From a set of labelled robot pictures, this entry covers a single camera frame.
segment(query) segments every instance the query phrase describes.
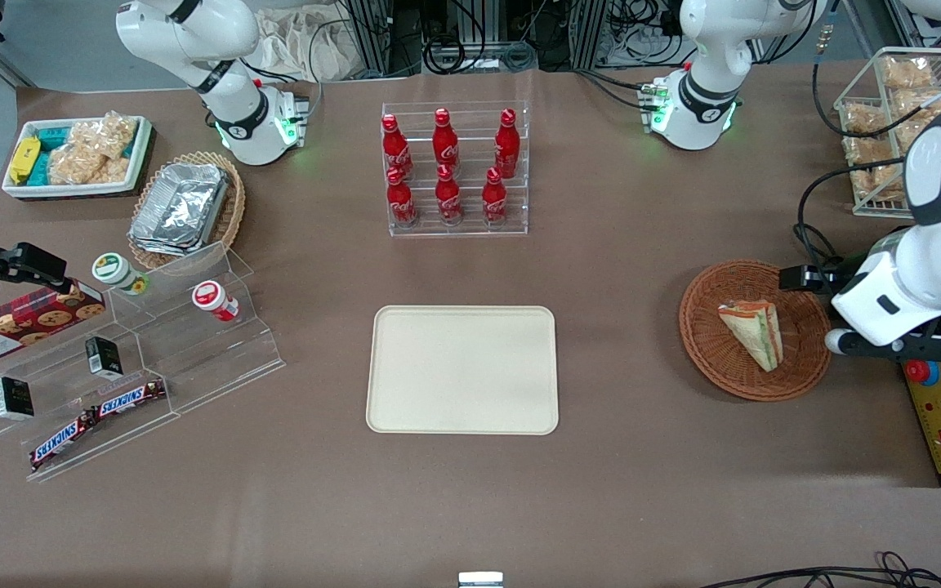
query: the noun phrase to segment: brown table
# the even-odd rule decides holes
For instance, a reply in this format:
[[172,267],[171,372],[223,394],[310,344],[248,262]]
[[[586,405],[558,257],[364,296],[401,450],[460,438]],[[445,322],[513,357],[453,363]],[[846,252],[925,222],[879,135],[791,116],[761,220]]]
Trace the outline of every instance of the brown table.
[[[824,67],[827,103],[856,70]],[[512,96],[533,108],[528,237],[389,238],[381,102]],[[796,201],[844,163],[806,66],[755,68],[743,98],[718,145],[687,153],[571,74],[329,86],[305,149],[240,168],[235,249],[288,367],[49,483],[0,443],[0,587],[426,587],[500,569],[513,587],[687,588],[875,550],[941,573],[941,490],[892,364],[834,359],[813,392],[768,405],[722,394],[682,350],[689,280],[731,257],[800,263]],[[19,102],[22,122],[145,115],[153,168],[221,150],[191,91]],[[841,249],[895,225],[851,216],[848,197],[834,180],[809,205]],[[0,244],[29,239],[89,278],[126,250],[132,205],[0,194]],[[372,317],[393,304],[552,309],[557,431],[371,432]]]

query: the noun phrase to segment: coca-cola bottle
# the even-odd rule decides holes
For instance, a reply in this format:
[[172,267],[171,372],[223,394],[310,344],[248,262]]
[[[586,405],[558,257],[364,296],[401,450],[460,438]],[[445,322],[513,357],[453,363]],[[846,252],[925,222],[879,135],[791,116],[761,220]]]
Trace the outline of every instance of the coca-cola bottle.
[[496,133],[496,167],[503,178],[513,178],[518,171],[522,137],[515,129],[516,116],[511,108],[504,108],[500,113],[500,130]]
[[447,164],[438,165],[438,184],[434,186],[434,196],[438,199],[438,212],[441,212],[441,222],[445,226],[455,227],[463,221],[460,186],[453,181],[453,169]]
[[489,228],[498,227],[507,221],[507,189],[500,175],[499,170],[490,167],[485,172],[485,187],[481,190],[482,211]]
[[385,114],[381,119],[384,127],[384,156],[387,167],[397,167],[404,177],[412,175],[412,157],[408,155],[408,141],[399,130],[399,120],[393,114]]
[[387,171],[387,203],[397,226],[407,229],[416,224],[412,191],[404,183],[404,174],[396,165]]
[[448,124],[448,110],[439,108],[434,111],[434,136],[430,138],[434,145],[434,160],[438,165],[452,168],[453,177],[460,175],[460,145],[456,131]]

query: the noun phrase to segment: aluminum foil container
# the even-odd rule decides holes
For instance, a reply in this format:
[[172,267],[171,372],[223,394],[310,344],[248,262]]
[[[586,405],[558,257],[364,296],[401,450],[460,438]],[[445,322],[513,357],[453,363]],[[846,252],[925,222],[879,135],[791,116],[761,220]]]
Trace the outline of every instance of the aluminum foil container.
[[154,180],[128,237],[143,250],[183,256],[206,245],[227,191],[216,165],[173,163]]

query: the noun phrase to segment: acrylic bottle rack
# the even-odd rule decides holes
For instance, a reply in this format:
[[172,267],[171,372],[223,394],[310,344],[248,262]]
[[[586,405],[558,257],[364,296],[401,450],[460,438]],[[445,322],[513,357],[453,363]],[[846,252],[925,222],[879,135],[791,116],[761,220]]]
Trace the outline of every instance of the acrylic bottle rack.
[[[18,471],[29,471],[29,452],[82,410],[158,377],[164,398],[105,418],[29,480],[48,480],[282,368],[274,335],[256,316],[246,287],[252,273],[216,243],[147,272],[149,287],[140,296],[108,290],[109,312],[0,359],[0,376],[29,384],[34,405],[26,421],[0,418],[0,439],[19,444]],[[206,279],[238,301],[238,317],[223,323],[191,304],[191,290]],[[118,345],[124,377],[109,382],[90,373],[85,342],[93,336]]]
[[[430,138],[434,134],[434,111],[448,109],[453,130],[459,136],[460,171],[456,182],[460,186],[460,204],[463,221],[449,227],[441,222],[434,187],[437,183],[437,163]],[[518,171],[513,178],[503,180],[507,188],[507,220],[496,228],[485,224],[482,213],[482,187],[485,172],[496,163],[496,131],[500,127],[500,112],[513,109],[518,114],[515,129],[520,135]],[[384,104],[382,114],[393,114],[399,120],[399,129],[408,139],[408,152],[413,161],[413,174],[406,179],[412,191],[413,204],[419,220],[411,228],[397,226],[387,212],[391,237],[483,237],[483,235],[527,234],[529,231],[529,105],[526,100],[471,101],[471,103],[396,103]],[[384,206],[387,206],[387,160],[382,187]]]

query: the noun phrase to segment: round wicker basket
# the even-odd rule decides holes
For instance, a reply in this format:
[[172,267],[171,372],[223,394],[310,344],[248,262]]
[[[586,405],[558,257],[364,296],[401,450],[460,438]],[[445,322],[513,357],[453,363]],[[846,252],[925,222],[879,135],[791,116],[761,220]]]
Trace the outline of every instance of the round wicker basket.
[[[773,302],[779,314],[783,361],[765,372],[717,315],[728,301]],[[737,397],[774,402],[805,394],[830,364],[824,338],[826,312],[814,294],[779,290],[779,268],[760,261],[711,265],[696,276],[680,301],[680,338],[704,376]]]
[[[221,170],[227,171],[230,183],[227,186],[227,193],[225,193],[224,196],[224,205],[221,206],[220,215],[216,217],[216,227],[213,228],[212,237],[209,239],[209,242],[215,243],[217,241],[223,241],[224,245],[231,247],[234,243],[234,238],[238,237],[239,225],[242,224],[242,215],[246,211],[246,189],[242,184],[242,178],[239,177],[239,171],[235,170],[234,164],[228,161],[227,158],[217,155],[216,153],[201,152],[201,150],[199,150],[199,152],[176,157],[165,165],[171,163],[211,163],[221,168]],[[145,188],[140,192],[140,198],[137,200],[133,211],[134,219],[139,215],[140,209],[147,199],[150,186],[153,185],[154,180],[158,179],[165,165],[154,172],[152,178],[147,180]],[[133,256],[136,260],[140,261],[140,264],[149,270],[168,264],[169,261],[173,261],[179,257],[168,256],[165,253],[145,251],[136,246],[133,241],[130,241],[130,250],[133,251]]]

